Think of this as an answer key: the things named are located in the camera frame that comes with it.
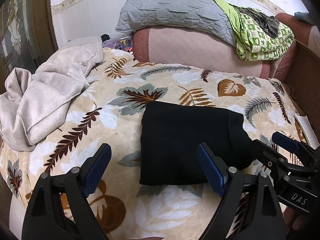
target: blue gripper pad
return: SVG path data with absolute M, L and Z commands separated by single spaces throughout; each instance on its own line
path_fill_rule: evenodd
M 281 148 L 287 150 L 290 153 L 297 154 L 300 151 L 298 142 L 290 139 L 282 133 L 273 133 L 271 139 L 275 144 L 279 145 Z
M 103 143 L 93 157 L 88 158 L 81 166 L 82 181 L 84 181 L 83 194 L 87 198 L 97 189 L 100 179 L 103 176 L 111 160 L 111 147 Z
M 206 143 L 197 147 L 197 157 L 211 188 L 223 197 L 226 193 L 225 185 L 228 182 L 227 165 L 220 157 L 213 154 Z

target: gray quilted pillow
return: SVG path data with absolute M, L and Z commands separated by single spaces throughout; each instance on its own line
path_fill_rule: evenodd
M 204 31 L 236 46 L 227 16 L 213 0 L 127 0 L 116 31 L 136 31 L 155 25 Z

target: pink cushion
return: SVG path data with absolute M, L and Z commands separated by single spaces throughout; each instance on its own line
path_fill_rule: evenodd
M 270 73 L 269 78 L 276 78 L 284 82 L 290 68 L 296 58 L 298 44 L 294 41 L 288 51 L 279 59 L 270 60 Z
M 240 60 L 233 46 L 187 28 L 155 26 L 138 30 L 133 37 L 133 54 L 142 62 L 179 63 L 244 76 L 269 77 L 269 61 Z

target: dark clothing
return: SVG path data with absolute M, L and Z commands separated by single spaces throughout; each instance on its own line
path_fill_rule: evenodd
M 274 16 L 267 16 L 262 12 L 257 12 L 252 8 L 244 8 L 238 7 L 236 5 L 232 5 L 234 8 L 237 8 L 239 12 L 244 13 L 252 17 L 260 26 L 260 28 L 271 38 L 278 37 L 278 28 L 279 21 Z
M 203 142 L 228 166 L 248 167 L 254 158 L 243 121 L 242 114 L 223 108 L 149 103 L 141 121 L 140 184 L 207 182 L 196 156 Z

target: gray fabric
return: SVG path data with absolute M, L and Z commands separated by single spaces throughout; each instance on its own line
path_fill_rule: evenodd
M 32 151 L 61 126 L 71 99 L 89 87 L 86 76 L 102 60 L 97 36 L 67 44 L 33 75 L 14 68 L 5 81 L 7 92 L 0 95 L 0 135 L 10 148 Z
M 228 17 L 213 0 L 127 0 L 116 31 L 136 31 L 155 25 L 196 29 L 236 46 Z

